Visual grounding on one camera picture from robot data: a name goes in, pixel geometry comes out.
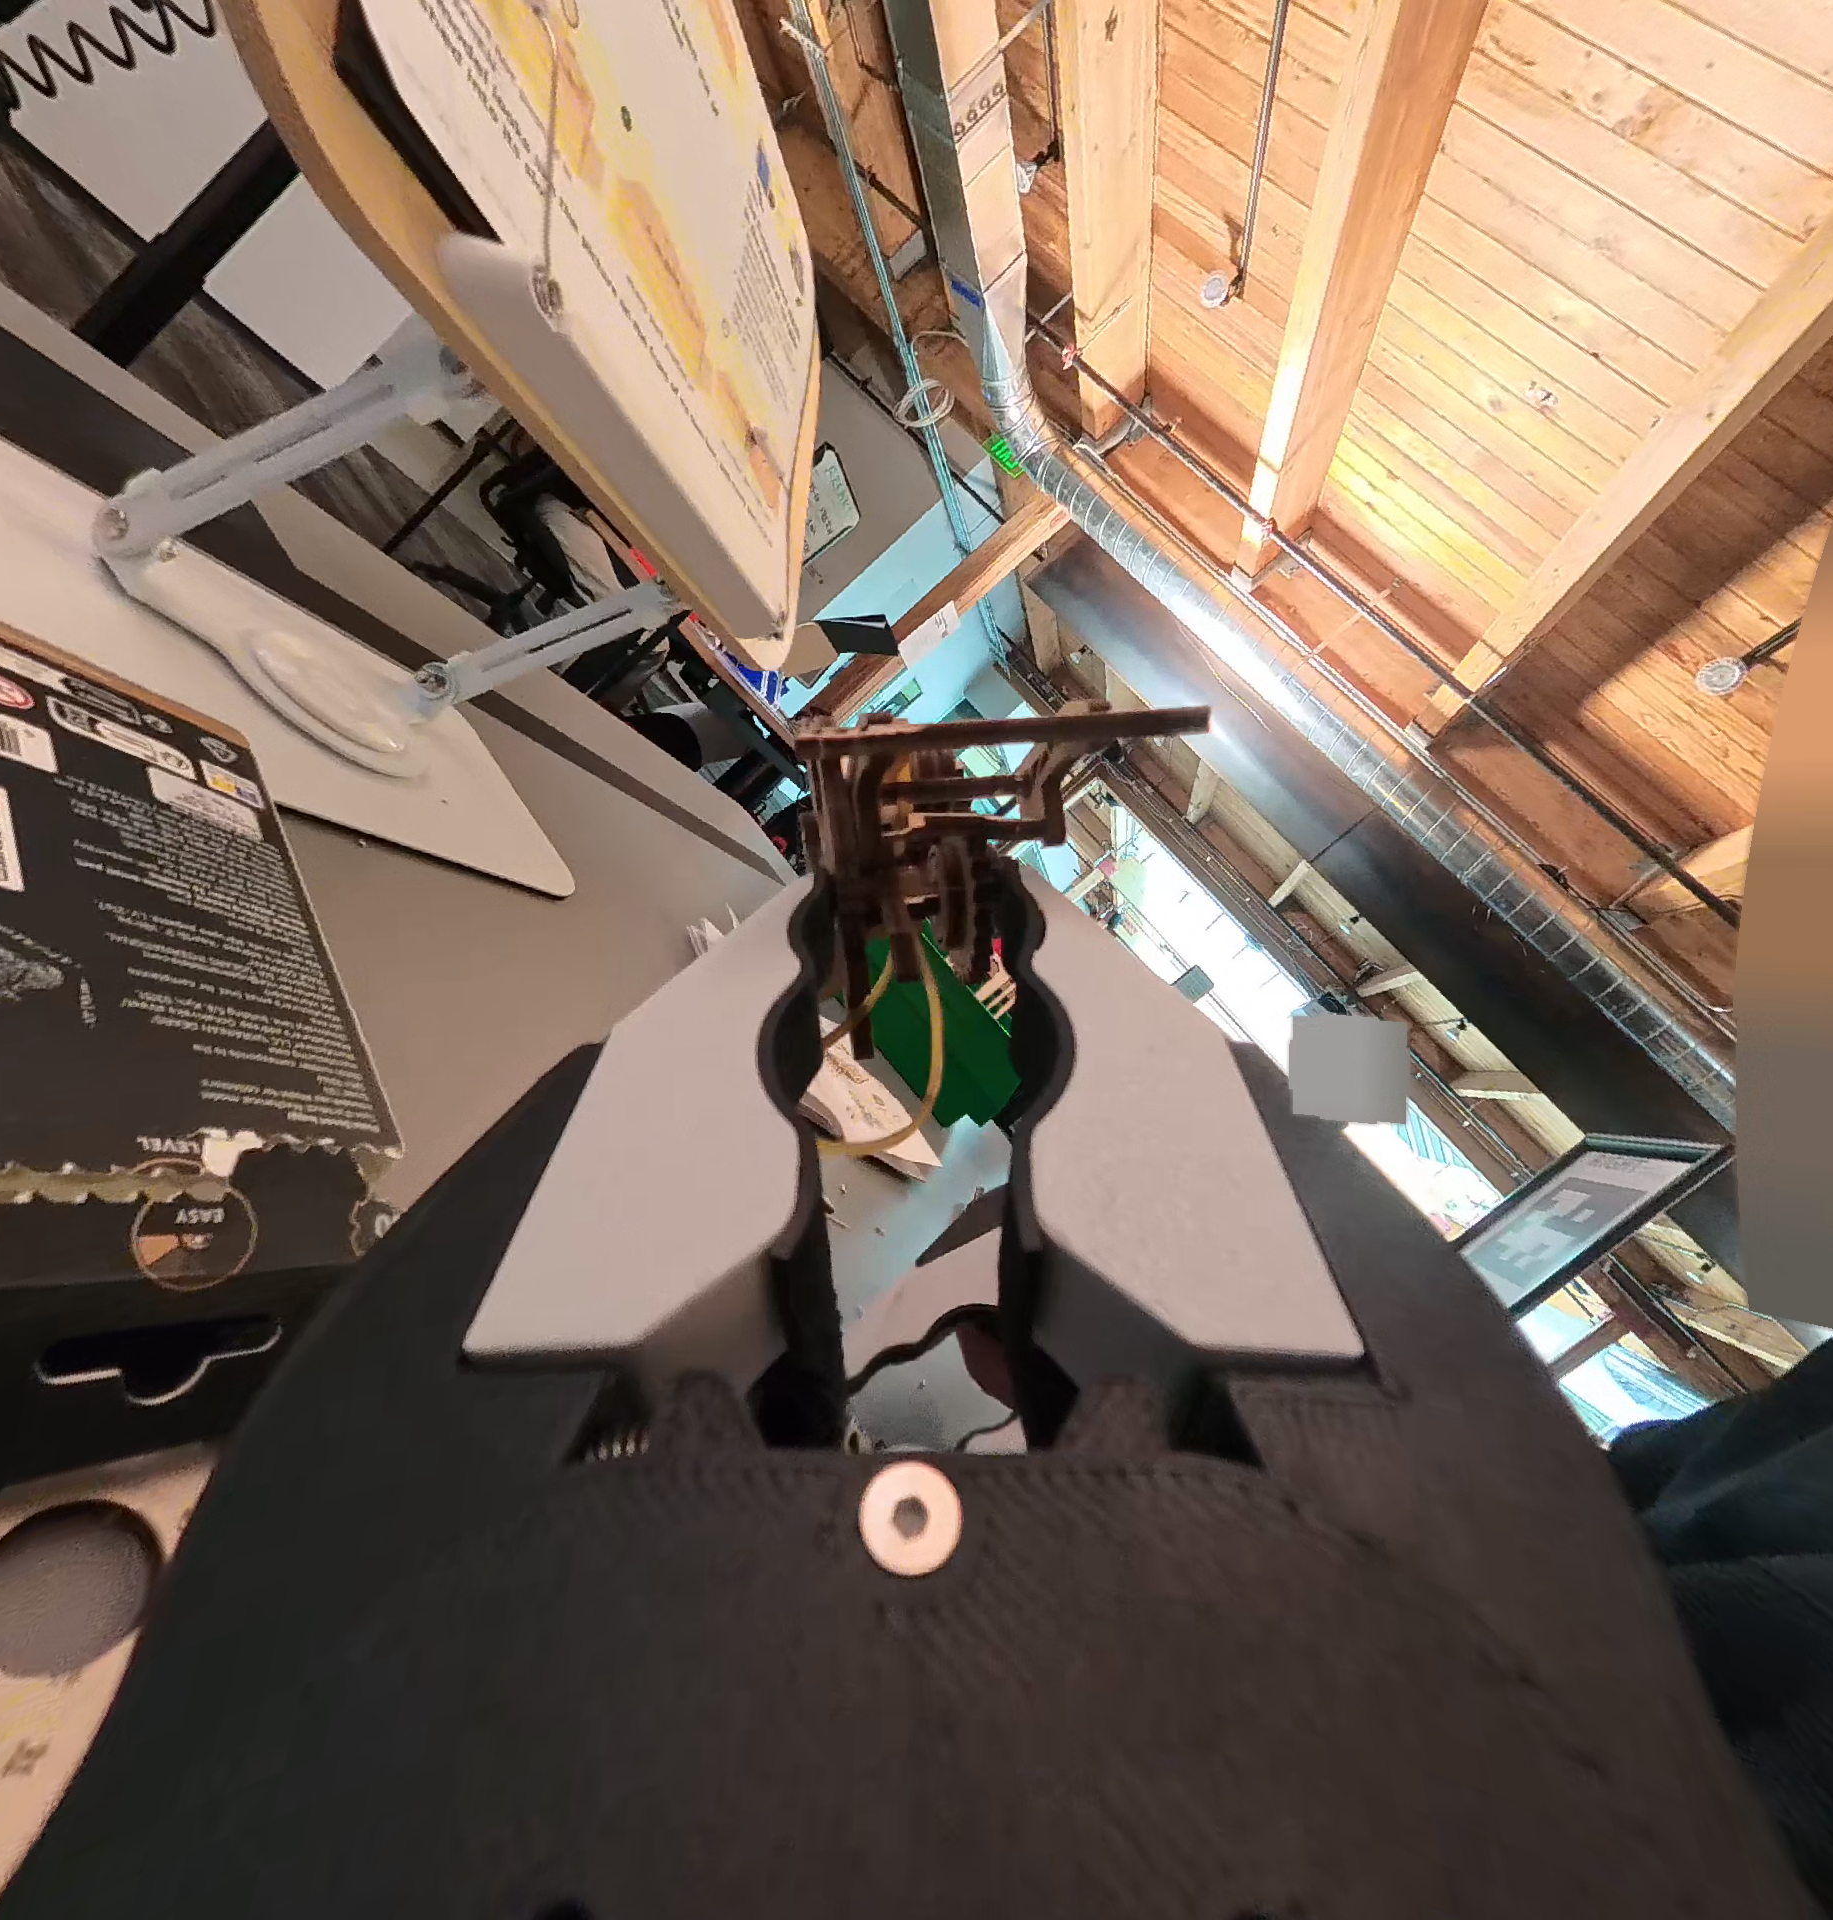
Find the black model kit box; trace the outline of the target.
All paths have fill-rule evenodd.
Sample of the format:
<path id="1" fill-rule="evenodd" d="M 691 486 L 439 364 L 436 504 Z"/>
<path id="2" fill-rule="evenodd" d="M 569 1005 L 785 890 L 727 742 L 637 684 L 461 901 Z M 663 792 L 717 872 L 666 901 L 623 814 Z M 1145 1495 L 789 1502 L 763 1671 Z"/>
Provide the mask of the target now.
<path id="1" fill-rule="evenodd" d="M 227 1434 L 396 1160 L 245 735 L 0 623 L 0 1488 Z"/>

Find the green storage bin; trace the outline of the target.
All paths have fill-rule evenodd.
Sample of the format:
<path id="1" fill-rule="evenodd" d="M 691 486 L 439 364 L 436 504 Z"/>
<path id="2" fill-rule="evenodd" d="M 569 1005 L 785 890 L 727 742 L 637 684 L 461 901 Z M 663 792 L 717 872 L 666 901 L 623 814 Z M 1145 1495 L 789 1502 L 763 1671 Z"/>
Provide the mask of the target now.
<path id="1" fill-rule="evenodd" d="M 936 976 L 944 1009 L 944 1081 L 933 1120 L 951 1128 L 958 1120 L 990 1124 L 1019 1095 L 1019 1070 L 1008 1055 L 1008 1019 L 994 1016 L 976 991 L 951 973 L 947 951 L 922 929 L 926 965 Z M 871 1009 L 871 1048 L 897 1077 L 922 1095 L 929 1088 L 929 1001 L 918 980 L 889 983 Z"/>

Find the white instruction stand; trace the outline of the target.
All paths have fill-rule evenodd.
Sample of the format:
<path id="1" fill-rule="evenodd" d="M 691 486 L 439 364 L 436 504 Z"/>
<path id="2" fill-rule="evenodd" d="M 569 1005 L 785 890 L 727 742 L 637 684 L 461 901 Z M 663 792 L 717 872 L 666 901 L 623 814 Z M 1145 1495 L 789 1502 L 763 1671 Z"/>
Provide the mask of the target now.
<path id="1" fill-rule="evenodd" d="M 731 4 L 357 4 L 346 79 L 454 231 L 454 310 L 699 620 L 789 652 L 817 321 Z"/>

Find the white document stand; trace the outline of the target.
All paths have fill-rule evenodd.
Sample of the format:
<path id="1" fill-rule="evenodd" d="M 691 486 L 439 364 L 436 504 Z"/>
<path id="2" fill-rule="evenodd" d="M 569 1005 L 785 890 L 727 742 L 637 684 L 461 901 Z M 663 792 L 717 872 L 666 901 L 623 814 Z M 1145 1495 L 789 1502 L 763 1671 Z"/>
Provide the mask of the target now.
<path id="1" fill-rule="evenodd" d="M 580 465 L 526 414 L 519 378 L 447 299 L 436 238 L 454 223 L 364 90 L 349 86 L 339 58 L 357 4 L 216 11 L 281 158 L 299 166 L 414 321 L 375 364 L 256 429 L 144 468 L 101 501 L 83 490 L 43 497 L 61 533 L 11 551 L 40 555 L 54 569 L 76 537 L 83 562 L 72 566 L 72 584 L 94 576 L 104 591 L 90 656 L 112 674 L 184 688 L 248 735 L 274 803 L 562 901 L 573 893 L 565 861 L 461 710 L 630 630 L 655 638 L 663 627 L 699 627 L 702 638 L 720 638 L 699 620 L 691 591 L 605 515 L 601 497 L 583 494 Z M 346 638 L 335 616 L 295 612 L 288 587 L 259 587 L 245 566 L 202 551 L 198 530 L 209 522 L 375 443 L 403 418 L 432 418 L 479 393 L 493 396 L 623 537 L 623 551 L 648 573 L 645 584 L 605 587 L 594 605 L 558 612 L 544 627 L 407 670 Z"/>

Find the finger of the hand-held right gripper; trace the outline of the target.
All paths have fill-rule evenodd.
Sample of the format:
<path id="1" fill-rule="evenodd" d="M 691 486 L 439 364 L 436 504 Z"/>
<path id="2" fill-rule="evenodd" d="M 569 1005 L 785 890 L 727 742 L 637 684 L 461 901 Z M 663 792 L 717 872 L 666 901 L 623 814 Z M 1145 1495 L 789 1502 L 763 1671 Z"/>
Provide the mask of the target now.
<path id="1" fill-rule="evenodd" d="M 857 1308 L 843 1333 L 850 1416 L 882 1452 L 1023 1452 L 962 1333 L 998 1333 L 998 1254 L 940 1254 Z"/>

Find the wooden model frame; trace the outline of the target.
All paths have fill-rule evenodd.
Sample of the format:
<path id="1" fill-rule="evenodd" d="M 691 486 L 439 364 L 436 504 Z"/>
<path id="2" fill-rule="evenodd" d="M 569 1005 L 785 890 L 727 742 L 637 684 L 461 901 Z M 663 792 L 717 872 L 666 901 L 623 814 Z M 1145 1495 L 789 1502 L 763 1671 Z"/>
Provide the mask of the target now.
<path id="1" fill-rule="evenodd" d="M 1052 717 L 907 724 L 864 717 L 850 728 L 799 724 L 796 753 L 810 782 L 803 850 L 832 886 L 832 976 L 861 987 L 897 951 L 897 983 L 918 980 L 933 911 L 933 847 L 980 836 L 1012 868 L 1016 847 L 1062 847 L 1077 771 L 1131 738 L 1188 738 L 1210 728 L 1206 706 L 1120 710 L 1066 702 Z M 871 1048 L 871 1016 L 853 1041 Z"/>

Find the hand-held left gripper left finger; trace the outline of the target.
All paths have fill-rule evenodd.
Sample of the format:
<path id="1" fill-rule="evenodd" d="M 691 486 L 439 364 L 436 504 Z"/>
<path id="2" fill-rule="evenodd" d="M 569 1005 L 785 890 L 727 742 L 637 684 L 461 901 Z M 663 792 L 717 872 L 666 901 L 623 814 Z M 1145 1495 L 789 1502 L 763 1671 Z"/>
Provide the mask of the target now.
<path id="1" fill-rule="evenodd" d="M 763 1372 L 821 1174 L 799 1099 L 821 1066 L 828 897 L 799 875 L 598 1052 L 465 1333 L 475 1362 Z"/>

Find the punched wooden parts sheet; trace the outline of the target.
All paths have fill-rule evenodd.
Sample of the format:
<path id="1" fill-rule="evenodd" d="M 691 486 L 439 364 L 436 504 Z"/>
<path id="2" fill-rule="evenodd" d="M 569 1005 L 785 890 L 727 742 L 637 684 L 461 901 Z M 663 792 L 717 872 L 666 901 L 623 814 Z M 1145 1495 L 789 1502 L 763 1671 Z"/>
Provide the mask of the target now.
<path id="1" fill-rule="evenodd" d="M 86 1758 L 212 1466 L 184 1445 L 0 1491 L 0 1891 Z"/>

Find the folded instruction booklet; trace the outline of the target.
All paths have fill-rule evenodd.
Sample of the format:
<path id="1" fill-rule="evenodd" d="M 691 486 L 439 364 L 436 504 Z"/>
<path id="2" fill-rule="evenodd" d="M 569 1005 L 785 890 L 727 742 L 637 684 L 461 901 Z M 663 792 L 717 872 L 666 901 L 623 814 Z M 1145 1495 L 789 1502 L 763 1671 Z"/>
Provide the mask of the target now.
<path id="1" fill-rule="evenodd" d="M 724 1160 L 745 1153 L 749 1138 L 767 1128 L 756 1120 L 760 1023 L 753 987 L 774 969 L 756 969 L 756 947 L 738 937 L 735 911 L 720 926 L 695 919 L 684 937 L 695 969 L 713 965 L 727 944 L 735 944 L 735 965 L 713 965 L 709 983 L 684 1001 L 677 1019 L 684 1048 L 666 1073 L 666 1091 L 673 1091 L 666 1124 L 688 1149 Z M 814 1124 L 825 1156 L 843 1146 L 846 1156 L 929 1182 L 940 1153 L 929 1146 L 926 1124 L 911 1117 L 911 1095 L 889 1091 L 882 1066 L 857 1059 L 857 1030 L 846 1027 L 875 983 L 879 973 L 864 973 L 857 991 L 835 976 L 814 983 L 817 1073 L 803 1084 L 799 1117 Z"/>

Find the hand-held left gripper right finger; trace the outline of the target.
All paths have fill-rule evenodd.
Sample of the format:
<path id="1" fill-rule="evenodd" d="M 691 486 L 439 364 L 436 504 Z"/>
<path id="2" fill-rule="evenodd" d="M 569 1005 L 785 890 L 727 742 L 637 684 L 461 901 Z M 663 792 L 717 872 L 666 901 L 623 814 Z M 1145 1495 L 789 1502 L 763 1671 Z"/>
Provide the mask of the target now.
<path id="1" fill-rule="evenodd" d="M 1239 1048 L 1037 872 L 998 897 L 1019 1073 L 998 1329 L 1026 1419 L 1109 1380 L 1178 1416 L 1221 1372 L 1368 1358 Z"/>

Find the yellow rubber band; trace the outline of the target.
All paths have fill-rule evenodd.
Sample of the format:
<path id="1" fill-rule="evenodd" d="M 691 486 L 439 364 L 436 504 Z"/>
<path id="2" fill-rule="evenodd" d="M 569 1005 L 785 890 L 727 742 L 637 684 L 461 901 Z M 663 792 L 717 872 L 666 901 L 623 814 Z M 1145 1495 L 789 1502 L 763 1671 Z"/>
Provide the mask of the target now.
<path id="1" fill-rule="evenodd" d="M 882 1001 L 893 973 L 897 973 L 897 951 L 886 940 L 882 969 L 871 980 L 868 994 L 857 998 L 846 1009 L 846 1016 L 828 1034 L 821 1034 L 821 1052 L 825 1055 L 864 1027 L 864 1019 Z M 929 962 L 922 955 L 915 962 L 915 973 L 922 980 L 926 1009 L 929 1009 L 929 1073 L 926 1073 L 926 1091 L 922 1091 L 915 1113 L 907 1113 L 900 1128 L 893 1128 L 893 1131 L 886 1131 L 879 1138 L 817 1138 L 817 1153 L 821 1156 L 875 1156 L 875 1153 L 889 1153 L 889 1149 L 904 1146 L 907 1138 L 915 1138 L 929 1124 L 933 1106 L 936 1106 L 940 1088 L 944 1088 L 944 1066 L 947 1066 L 944 994 L 940 994 L 936 973 L 929 969 Z"/>

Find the black framed sign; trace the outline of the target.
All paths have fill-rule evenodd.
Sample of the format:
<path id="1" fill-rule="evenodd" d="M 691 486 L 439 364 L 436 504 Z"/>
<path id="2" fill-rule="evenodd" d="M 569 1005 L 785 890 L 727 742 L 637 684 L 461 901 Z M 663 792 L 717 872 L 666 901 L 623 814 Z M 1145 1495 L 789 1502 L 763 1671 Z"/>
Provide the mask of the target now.
<path id="1" fill-rule="evenodd" d="M 1732 1160 L 1696 1138 L 1585 1135 L 1451 1246 L 1523 1318 Z"/>

